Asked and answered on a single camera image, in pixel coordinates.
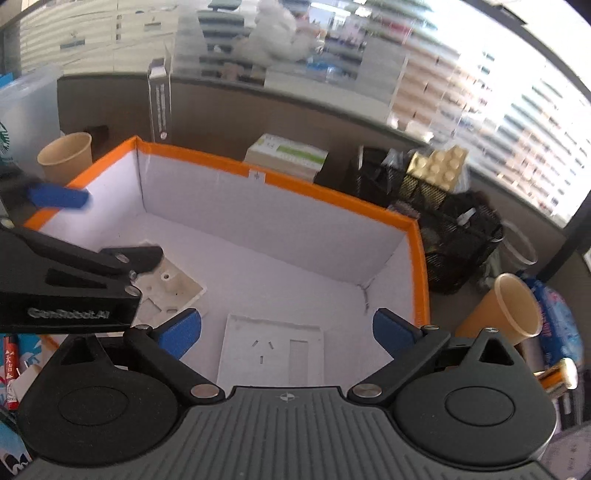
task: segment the paper cup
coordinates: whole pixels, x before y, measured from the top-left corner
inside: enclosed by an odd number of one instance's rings
[[[528,286],[510,273],[499,275],[470,316],[457,328],[457,337],[475,338],[485,327],[495,327],[513,345],[542,331],[542,314]]]
[[[54,140],[37,156],[47,181],[67,185],[92,165],[90,142],[86,132],[66,135]]]

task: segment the red marker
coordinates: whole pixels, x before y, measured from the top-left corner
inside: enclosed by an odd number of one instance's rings
[[[4,378],[6,382],[6,407],[8,410],[18,408],[18,400],[10,382],[18,378],[18,336],[6,335],[4,337]]]

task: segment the mesh basket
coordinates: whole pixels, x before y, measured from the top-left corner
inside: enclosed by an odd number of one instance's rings
[[[362,200],[414,216],[423,238],[429,289],[457,292],[503,239],[499,216],[472,192],[452,194],[397,168],[381,165],[387,152],[360,150],[344,191]],[[465,225],[458,217],[474,208]]]

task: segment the blue gripper pad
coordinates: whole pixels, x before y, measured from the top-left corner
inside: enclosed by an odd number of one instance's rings
[[[392,358],[423,337],[421,330],[388,309],[374,313],[374,338]]]
[[[150,336],[160,348],[180,360],[201,336],[201,315],[195,309],[183,310],[154,329]]]

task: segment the plastic cup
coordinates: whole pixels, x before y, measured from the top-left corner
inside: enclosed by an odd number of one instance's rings
[[[518,277],[503,273],[492,290],[457,328],[457,337],[475,338],[485,327],[495,327],[517,345],[542,331],[542,314],[534,295]]]
[[[39,152],[37,161],[47,181],[67,185],[92,165],[90,142],[86,132],[66,135],[54,140]]]

